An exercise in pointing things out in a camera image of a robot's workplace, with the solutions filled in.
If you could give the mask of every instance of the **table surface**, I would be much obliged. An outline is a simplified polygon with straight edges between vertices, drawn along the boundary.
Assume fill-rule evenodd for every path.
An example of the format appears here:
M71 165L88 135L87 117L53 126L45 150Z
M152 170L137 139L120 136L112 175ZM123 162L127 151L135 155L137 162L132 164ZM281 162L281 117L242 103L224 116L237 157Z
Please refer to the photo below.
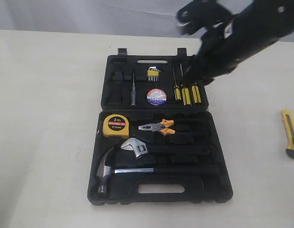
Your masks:
M294 228L294 43L206 87L234 190L227 203L92 206L87 187L108 55L194 54L198 39L0 30L0 228Z

